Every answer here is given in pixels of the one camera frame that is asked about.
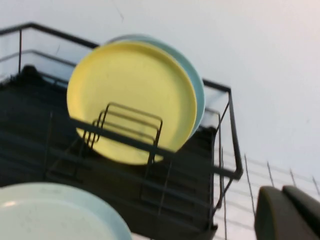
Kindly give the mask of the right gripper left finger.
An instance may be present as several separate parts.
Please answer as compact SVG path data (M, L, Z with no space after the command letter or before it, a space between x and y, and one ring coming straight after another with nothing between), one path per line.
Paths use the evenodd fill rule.
M290 199L272 186L259 190L254 231L258 240L314 240L316 234Z

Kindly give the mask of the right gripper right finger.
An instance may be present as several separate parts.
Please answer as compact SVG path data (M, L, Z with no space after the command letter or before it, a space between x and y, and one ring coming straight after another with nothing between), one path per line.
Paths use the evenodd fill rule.
M304 221L315 234L320 233L320 202L292 185L282 187L282 192L293 203Z

